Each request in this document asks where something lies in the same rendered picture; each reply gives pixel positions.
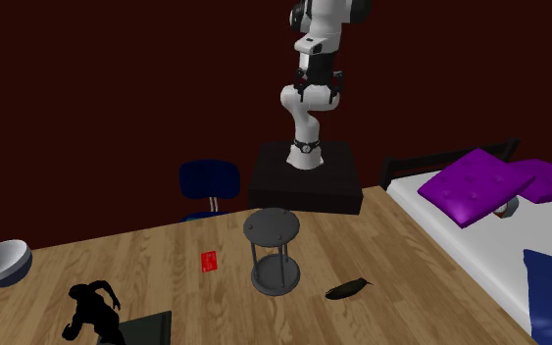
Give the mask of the large purple pillow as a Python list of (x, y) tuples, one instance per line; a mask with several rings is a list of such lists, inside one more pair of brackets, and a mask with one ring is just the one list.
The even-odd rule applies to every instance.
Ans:
[(465, 228), (507, 204), (533, 181), (533, 175), (477, 148), (424, 183), (418, 193)]

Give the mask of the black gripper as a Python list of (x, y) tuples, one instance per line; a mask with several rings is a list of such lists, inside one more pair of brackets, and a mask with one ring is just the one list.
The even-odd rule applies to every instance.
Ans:
[(307, 85), (326, 85), (329, 88), (329, 103), (343, 88), (343, 71), (333, 71), (335, 52), (327, 54), (301, 54), (301, 68), (295, 74), (293, 88), (304, 100)]

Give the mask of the white bed with dark frame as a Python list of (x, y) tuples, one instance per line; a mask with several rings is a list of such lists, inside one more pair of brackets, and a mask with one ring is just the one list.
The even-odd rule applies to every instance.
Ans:
[[(519, 142), (511, 138), (478, 148), (510, 165)], [(519, 194), (520, 206), (511, 217), (491, 213), (461, 228), (418, 193), (424, 183), (475, 149), (387, 157), (379, 184), (531, 336), (523, 251), (552, 256), (552, 202), (534, 204)]]

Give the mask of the dark robot stand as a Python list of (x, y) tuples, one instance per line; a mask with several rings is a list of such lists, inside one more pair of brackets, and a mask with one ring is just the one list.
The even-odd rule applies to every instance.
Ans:
[(248, 207), (358, 215), (363, 192), (350, 145), (329, 141), (321, 148), (324, 163), (304, 171), (286, 162), (289, 143), (262, 144), (248, 186)]

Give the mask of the black humanoid figure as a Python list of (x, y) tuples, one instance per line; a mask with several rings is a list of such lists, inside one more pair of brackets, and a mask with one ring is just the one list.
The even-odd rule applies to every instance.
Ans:
[(121, 303), (106, 280), (76, 284), (70, 288), (68, 295), (76, 301), (76, 307), (72, 322), (62, 332), (65, 340), (75, 340), (82, 326), (87, 323), (93, 325), (102, 344), (126, 345), (119, 328), (120, 317), (116, 312), (121, 308)]

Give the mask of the grey round two-tier stand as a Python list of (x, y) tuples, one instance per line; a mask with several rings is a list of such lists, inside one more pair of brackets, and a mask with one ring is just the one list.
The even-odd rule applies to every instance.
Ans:
[(250, 242), (253, 286), (268, 296), (291, 292), (300, 281), (299, 265), (289, 256), (288, 244), (300, 229), (298, 218), (282, 208), (254, 212), (243, 225)]

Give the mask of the small round alarm clock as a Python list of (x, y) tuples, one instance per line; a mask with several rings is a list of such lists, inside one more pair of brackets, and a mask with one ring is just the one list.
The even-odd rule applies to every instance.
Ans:
[(518, 210), (519, 206), (519, 198), (515, 196), (510, 199), (506, 204), (496, 209), (493, 214), (500, 219), (509, 218)]

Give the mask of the blue office chair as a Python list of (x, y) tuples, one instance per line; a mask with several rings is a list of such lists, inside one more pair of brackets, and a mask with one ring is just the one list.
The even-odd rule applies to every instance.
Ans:
[(241, 181), (238, 167), (227, 161), (202, 159), (182, 164), (179, 168), (179, 185), (182, 195), (188, 199), (208, 199), (210, 210), (183, 217), (189, 222), (225, 215), (219, 209), (219, 199), (233, 199), (240, 193)]

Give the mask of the small purple pillow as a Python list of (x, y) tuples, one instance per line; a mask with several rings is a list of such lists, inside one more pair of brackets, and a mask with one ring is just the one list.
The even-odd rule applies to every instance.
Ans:
[(552, 202), (552, 164), (528, 159), (510, 163), (514, 169), (531, 174), (534, 181), (520, 195), (534, 204)]

